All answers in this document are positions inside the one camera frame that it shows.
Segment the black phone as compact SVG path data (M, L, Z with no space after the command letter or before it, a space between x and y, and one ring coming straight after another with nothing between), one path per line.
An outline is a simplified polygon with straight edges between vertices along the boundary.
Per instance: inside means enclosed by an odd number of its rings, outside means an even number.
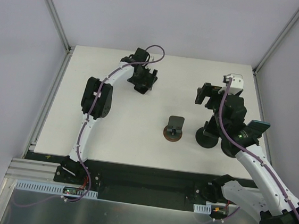
M266 130L270 128L271 124L264 121L252 120L247 125L256 135L261 136Z
M220 131L218 130L217 122L214 115L210 118L209 122L207 123L207 126L205 128L205 134L212 138L220 137Z
M127 79L128 82L134 85L134 90L141 94L145 94L148 90L152 90L153 84L155 84L157 80L157 77L152 76L132 76Z

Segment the black phone stand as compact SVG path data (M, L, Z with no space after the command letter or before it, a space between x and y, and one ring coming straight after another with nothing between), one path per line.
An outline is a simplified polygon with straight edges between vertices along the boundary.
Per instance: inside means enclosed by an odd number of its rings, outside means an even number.
M220 146L226 156L234 159L236 158L235 155L241 150L239 147L231 143L227 138L223 138L221 140Z
M199 144L199 146L203 148L213 148L218 143L218 137L216 136L207 136L204 134L205 129L208 126L208 121L205 122L203 127L200 127L197 132L195 133L195 140Z

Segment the brown disc small stand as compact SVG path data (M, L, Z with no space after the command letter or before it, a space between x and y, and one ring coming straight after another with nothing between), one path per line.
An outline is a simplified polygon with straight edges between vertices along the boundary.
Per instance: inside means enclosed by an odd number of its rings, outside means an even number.
M169 117L167 126L163 129L163 136L170 142L177 142L182 137L182 127L184 126L184 117L172 115Z

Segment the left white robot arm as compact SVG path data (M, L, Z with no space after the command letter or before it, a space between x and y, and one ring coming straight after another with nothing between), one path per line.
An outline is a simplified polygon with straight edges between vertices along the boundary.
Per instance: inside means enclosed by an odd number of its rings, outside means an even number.
M135 91L145 94L152 90L153 84L158 80L158 71L151 70L148 65L158 63L164 57L165 51L161 46L138 48L135 53L121 58L116 69L103 80L89 77L80 102L82 108L80 131L69 155L63 161L66 165L66 176L71 183L81 183L85 174L90 173L85 165L88 159L87 147L94 127L110 112L114 84L125 79L134 86Z

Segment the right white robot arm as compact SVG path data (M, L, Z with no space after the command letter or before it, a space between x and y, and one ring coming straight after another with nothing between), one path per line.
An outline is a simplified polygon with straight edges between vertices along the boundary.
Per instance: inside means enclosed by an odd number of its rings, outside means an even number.
M247 110L241 93L240 89L230 93L211 83L198 88L195 103L202 104L208 98L205 107L213 111L213 115L198 129L195 139L203 148L220 144L226 156L244 166L263 198L243 188L228 174L203 188L201 197L212 203L231 201L258 224L299 224L299 199L281 181L259 143L270 124L256 120L245 124Z

